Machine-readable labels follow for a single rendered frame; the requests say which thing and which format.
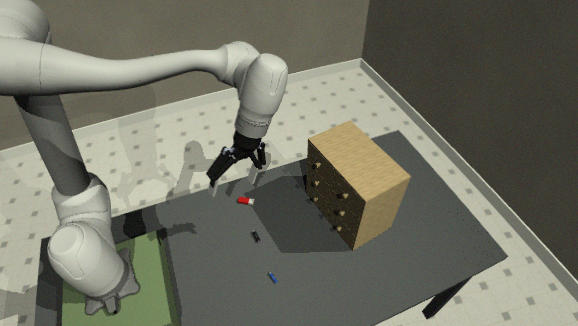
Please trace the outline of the wooden drawer front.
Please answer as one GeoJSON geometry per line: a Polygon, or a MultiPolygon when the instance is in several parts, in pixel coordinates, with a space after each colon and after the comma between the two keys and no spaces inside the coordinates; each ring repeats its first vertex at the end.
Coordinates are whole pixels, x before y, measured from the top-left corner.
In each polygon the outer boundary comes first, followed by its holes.
{"type": "Polygon", "coordinates": [[[325,199],[330,203],[332,187],[326,182],[326,180],[320,175],[320,173],[313,167],[313,165],[309,161],[308,161],[308,178],[321,192],[321,194],[325,197],[325,199]]]}
{"type": "Polygon", "coordinates": [[[347,205],[354,211],[354,213],[360,218],[364,205],[364,200],[354,191],[354,189],[343,179],[343,177],[336,170],[333,188],[347,203],[347,205]]]}
{"type": "Polygon", "coordinates": [[[352,249],[355,235],[332,207],[330,207],[329,221],[332,223],[332,225],[336,228],[337,232],[340,233],[340,235],[344,238],[344,240],[348,243],[348,245],[352,249]]]}
{"type": "Polygon", "coordinates": [[[335,211],[339,214],[339,216],[345,221],[345,223],[356,235],[360,220],[334,190],[332,192],[331,206],[335,209],[335,211]]]}
{"type": "Polygon", "coordinates": [[[309,179],[307,182],[307,193],[316,203],[316,205],[320,208],[320,210],[324,213],[324,215],[328,218],[329,203],[325,200],[325,198],[320,194],[320,192],[316,189],[316,187],[311,183],[309,179]]]}
{"type": "Polygon", "coordinates": [[[332,186],[333,180],[333,166],[322,156],[322,154],[309,141],[309,157],[308,160],[315,166],[321,175],[332,186]]]}

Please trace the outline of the small wooden chest of drawers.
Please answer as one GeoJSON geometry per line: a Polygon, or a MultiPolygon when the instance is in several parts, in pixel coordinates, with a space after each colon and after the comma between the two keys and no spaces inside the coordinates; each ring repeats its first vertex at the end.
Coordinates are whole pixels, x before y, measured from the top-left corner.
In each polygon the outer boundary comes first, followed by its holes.
{"type": "Polygon", "coordinates": [[[411,176],[353,122],[308,138],[306,193],[308,161],[332,187],[330,203],[325,199],[329,203],[328,221],[335,170],[364,200],[359,218],[334,190],[360,220],[356,235],[349,228],[355,235],[352,251],[391,228],[411,176]],[[333,166],[332,186],[308,160],[309,141],[333,166]]]}

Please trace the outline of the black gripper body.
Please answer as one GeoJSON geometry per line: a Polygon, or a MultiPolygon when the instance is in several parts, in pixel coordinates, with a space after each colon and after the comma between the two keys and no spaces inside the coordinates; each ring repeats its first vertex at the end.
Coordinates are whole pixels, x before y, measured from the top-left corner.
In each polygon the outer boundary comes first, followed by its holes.
{"type": "Polygon", "coordinates": [[[246,155],[241,158],[242,159],[247,159],[250,155],[248,153],[249,150],[252,150],[253,152],[259,147],[261,139],[251,139],[248,137],[245,137],[243,135],[241,135],[240,133],[237,132],[237,130],[235,130],[234,133],[234,137],[233,137],[233,141],[234,144],[231,148],[235,148],[233,150],[234,154],[233,156],[236,158],[242,151],[244,151],[246,153],[246,155]]]}

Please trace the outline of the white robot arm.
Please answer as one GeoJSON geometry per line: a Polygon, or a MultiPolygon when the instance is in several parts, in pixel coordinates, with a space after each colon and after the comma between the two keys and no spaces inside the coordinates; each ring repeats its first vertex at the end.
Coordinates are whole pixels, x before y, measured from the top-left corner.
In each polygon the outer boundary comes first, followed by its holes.
{"type": "Polygon", "coordinates": [[[118,301],[140,286],[131,251],[116,252],[109,191],[87,171],[59,95],[131,89],[193,71],[237,88],[234,126],[241,135],[266,135],[287,85],[281,58],[242,41],[216,50],[97,58],[53,46],[49,21],[34,2],[0,0],[0,95],[14,97],[55,184],[51,196],[61,227],[48,242],[48,258],[60,277],[87,295],[88,315],[106,306],[119,312],[118,301]]]}

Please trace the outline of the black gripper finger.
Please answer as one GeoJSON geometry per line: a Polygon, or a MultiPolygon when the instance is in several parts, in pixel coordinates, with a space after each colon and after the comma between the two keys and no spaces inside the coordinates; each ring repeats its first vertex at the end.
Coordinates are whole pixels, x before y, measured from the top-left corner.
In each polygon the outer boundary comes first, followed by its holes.
{"type": "Polygon", "coordinates": [[[212,197],[215,196],[217,186],[219,183],[219,178],[233,165],[236,164],[241,158],[243,158],[246,153],[242,151],[235,159],[232,157],[233,150],[235,148],[227,148],[224,146],[221,153],[216,158],[214,163],[211,165],[206,175],[210,178],[210,184],[208,192],[212,197]],[[217,175],[217,176],[216,176],[217,175]],[[215,177],[216,176],[216,177],[215,177]]]}
{"type": "Polygon", "coordinates": [[[261,165],[265,165],[266,164],[266,158],[265,158],[265,143],[261,140],[259,147],[257,148],[257,154],[258,154],[258,160],[254,154],[254,152],[252,150],[249,150],[249,157],[252,160],[253,164],[251,166],[249,175],[247,180],[251,183],[254,184],[256,176],[258,174],[258,171],[261,170],[263,167],[261,165]]]}

